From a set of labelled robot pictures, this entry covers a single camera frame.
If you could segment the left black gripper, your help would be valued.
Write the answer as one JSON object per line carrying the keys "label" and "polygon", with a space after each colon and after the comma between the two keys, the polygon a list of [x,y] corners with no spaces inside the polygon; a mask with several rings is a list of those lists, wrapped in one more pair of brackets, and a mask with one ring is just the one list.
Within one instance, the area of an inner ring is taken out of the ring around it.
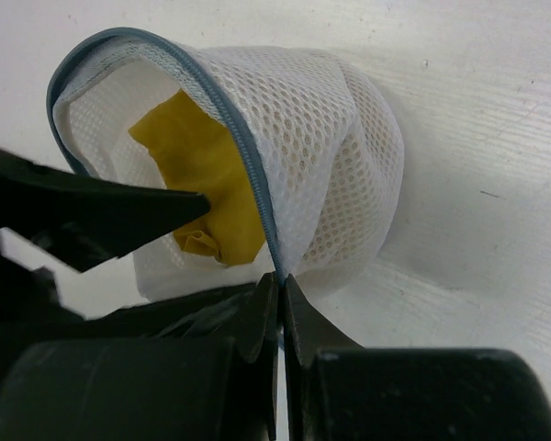
{"label": "left black gripper", "polygon": [[[33,163],[0,149],[0,230],[7,228],[78,272],[129,254],[208,213],[197,192],[132,187]],[[4,257],[0,331],[18,339],[232,337],[266,333],[263,283],[215,288],[87,320],[63,307],[52,273]]]}

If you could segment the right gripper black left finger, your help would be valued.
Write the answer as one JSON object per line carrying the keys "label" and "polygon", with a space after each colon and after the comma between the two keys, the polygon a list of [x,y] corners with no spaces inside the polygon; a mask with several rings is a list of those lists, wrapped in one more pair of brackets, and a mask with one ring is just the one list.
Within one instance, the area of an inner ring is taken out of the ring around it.
{"label": "right gripper black left finger", "polygon": [[0,440],[273,440],[276,277],[0,324]]}

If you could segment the yellow bra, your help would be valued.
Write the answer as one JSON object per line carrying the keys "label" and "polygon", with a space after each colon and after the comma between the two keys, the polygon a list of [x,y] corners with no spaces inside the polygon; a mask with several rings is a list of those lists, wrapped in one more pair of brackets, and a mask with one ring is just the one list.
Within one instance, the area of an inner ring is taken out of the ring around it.
{"label": "yellow bra", "polygon": [[253,262],[265,234],[253,190],[228,129],[179,91],[129,129],[167,188],[205,195],[204,216],[174,230],[181,251],[226,266]]}

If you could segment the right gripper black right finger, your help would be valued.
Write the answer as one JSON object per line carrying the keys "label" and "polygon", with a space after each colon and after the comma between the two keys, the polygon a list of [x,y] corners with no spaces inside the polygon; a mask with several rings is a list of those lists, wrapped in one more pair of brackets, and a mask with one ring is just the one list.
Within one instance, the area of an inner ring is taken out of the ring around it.
{"label": "right gripper black right finger", "polygon": [[551,440],[529,365],[494,348],[367,348],[282,288],[293,440]]}

